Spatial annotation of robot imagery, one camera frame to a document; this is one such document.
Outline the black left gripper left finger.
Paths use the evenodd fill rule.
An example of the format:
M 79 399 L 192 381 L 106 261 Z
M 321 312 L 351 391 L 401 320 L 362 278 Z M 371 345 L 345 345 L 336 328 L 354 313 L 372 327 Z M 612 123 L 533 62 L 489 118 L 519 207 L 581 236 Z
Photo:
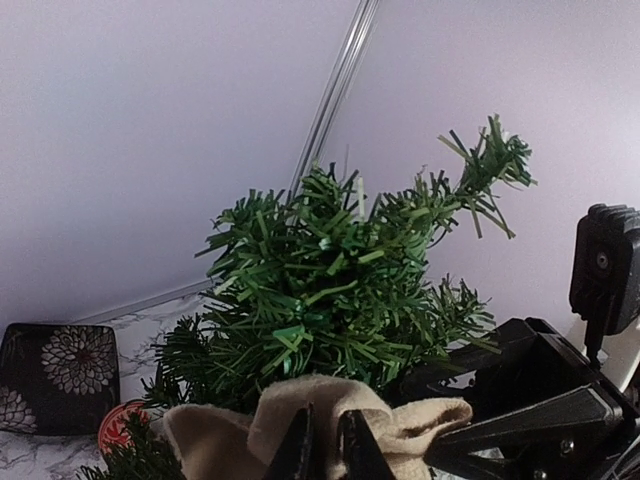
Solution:
M 263 480 L 308 480 L 313 478 L 314 407 L 308 403 L 294 415 L 268 466 Z

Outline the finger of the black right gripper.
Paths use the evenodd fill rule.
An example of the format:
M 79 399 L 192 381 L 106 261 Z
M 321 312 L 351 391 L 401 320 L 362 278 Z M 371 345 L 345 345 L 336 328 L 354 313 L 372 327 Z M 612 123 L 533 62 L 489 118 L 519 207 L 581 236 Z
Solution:
M 581 386 L 436 439 L 428 463 L 466 479 L 586 479 L 625 422 L 618 401 Z
M 399 380 L 399 403 L 461 397 L 472 405 L 530 405 L 545 399 L 536 342 L 545 321 L 512 318 L 483 338 L 492 348 L 469 344 L 446 360 L 410 368 Z

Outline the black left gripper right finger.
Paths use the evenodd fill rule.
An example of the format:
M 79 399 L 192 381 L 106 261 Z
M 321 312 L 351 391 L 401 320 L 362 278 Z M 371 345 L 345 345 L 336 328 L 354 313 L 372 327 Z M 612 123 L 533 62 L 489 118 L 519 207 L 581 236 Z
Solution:
M 387 464 L 377 441 L 359 410 L 349 410 L 338 422 L 339 452 L 348 480 L 392 479 L 393 473 Z

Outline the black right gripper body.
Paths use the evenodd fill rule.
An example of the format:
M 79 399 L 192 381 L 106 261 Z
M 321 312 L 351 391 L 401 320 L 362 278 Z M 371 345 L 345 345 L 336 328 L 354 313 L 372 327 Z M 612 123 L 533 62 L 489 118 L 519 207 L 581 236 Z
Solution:
M 545 323 L 536 342 L 545 382 L 545 399 L 581 386 L 597 385 L 623 408 L 625 422 L 605 442 L 606 453 L 597 471 L 586 479 L 636 479 L 639 476 L 639 411 L 604 375 L 589 366 L 578 351 Z M 481 422 L 530 405 L 473 405 Z

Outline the beige burlap bow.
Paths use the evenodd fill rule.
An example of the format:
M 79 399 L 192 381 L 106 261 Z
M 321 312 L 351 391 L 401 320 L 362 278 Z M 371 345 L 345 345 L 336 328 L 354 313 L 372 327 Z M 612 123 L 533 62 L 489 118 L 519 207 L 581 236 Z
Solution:
M 320 471 L 330 479 L 346 472 L 339 458 L 338 421 L 363 413 L 382 456 L 397 479 L 427 479 L 424 456 L 434 439 L 467 425 L 473 416 L 461 398 L 431 398 L 392 408 L 368 385 L 339 377 L 305 375 L 266 388 L 252 415 L 213 405 L 186 404 L 163 416 L 163 432 L 188 479 L 259 479 L 298 410 L 314 410 L 314 443 Z

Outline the small green christmas tree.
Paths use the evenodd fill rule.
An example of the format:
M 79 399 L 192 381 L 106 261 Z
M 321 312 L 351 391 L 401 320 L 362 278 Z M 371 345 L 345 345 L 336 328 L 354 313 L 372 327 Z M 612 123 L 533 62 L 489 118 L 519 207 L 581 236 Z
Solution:
M 475 145 L 455 134 L 442 142 L 462 159 L 457 182 L 419 173 L 411 187 L 368 202 L 360 175 L 317 165 L 292 196 L 253 191 L 224 210 L 207 240 L 216 285 L 205 309 L 155 348 L 150 419 L 130 415 L 132 444 L 79 477 L 188 479 L 163 432 L 173 407 L 252 415 L 271 384 L 305 375 L 360 381 L 385 401 L 410 368 L 446 360 L 453 344 L 492 348 L 485 303 L 463 281 L 429 281 L 427 254 L 460 211 L 505 229 L 493 189 L 533 184 L 531 150 L 497 117 Z

